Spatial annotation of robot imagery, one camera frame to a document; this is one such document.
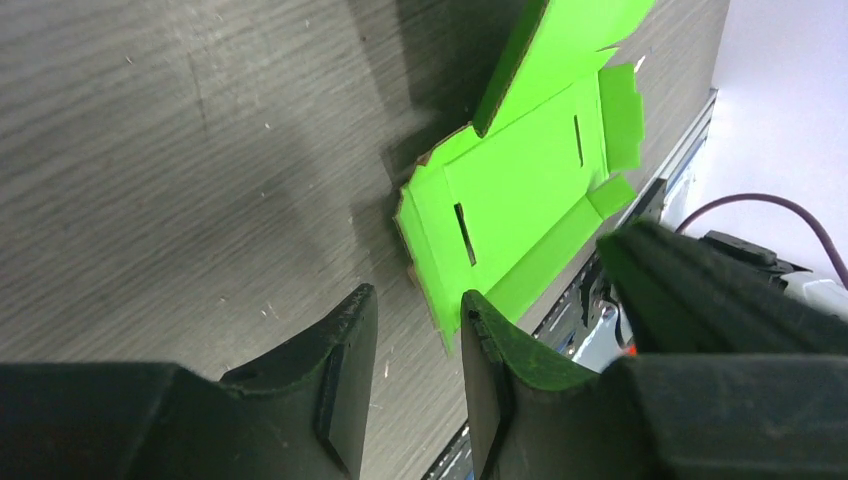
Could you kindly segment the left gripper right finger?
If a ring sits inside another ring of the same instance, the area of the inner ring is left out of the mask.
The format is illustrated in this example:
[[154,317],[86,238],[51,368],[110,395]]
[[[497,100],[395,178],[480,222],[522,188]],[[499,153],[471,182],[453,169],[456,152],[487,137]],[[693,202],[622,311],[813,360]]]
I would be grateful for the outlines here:
[[594,372],[461,300],[479,479],[843,479],[847,361],[638,354]]

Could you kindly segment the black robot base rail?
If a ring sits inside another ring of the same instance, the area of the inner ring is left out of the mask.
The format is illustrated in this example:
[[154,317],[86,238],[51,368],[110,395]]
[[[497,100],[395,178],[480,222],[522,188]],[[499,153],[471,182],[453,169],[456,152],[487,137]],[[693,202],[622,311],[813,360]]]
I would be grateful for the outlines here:
[[[708,138],[718,90],[709,90],[707,101],[684,132],[638,200],[625,212],[620,225],[644,217],[671,226],[682,222],[686,197],[694,174],[691,162]],[[604,280],[596,254],[591,254],[571,284],[535,328],[532,336],[558,354],[599,371],[632,344],[629,325]],[[425,479],[472,479],[470,430],[457,430],[436,457]]]

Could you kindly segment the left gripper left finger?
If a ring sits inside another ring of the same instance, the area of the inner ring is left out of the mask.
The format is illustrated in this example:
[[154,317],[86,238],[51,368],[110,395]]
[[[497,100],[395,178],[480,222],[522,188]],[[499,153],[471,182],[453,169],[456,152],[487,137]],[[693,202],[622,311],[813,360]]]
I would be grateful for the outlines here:
[[356,479],[377,330],[365,283],[217,381],[174,363],[5,364],[1,475]]

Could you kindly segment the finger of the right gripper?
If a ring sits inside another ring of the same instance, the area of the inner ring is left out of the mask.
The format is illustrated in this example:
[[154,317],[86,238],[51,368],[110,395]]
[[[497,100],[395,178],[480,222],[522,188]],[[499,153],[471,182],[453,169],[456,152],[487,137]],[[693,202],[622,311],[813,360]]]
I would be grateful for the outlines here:
[[847,353],[847,324],[693,238],[637,221],[596,242],[641,353]]

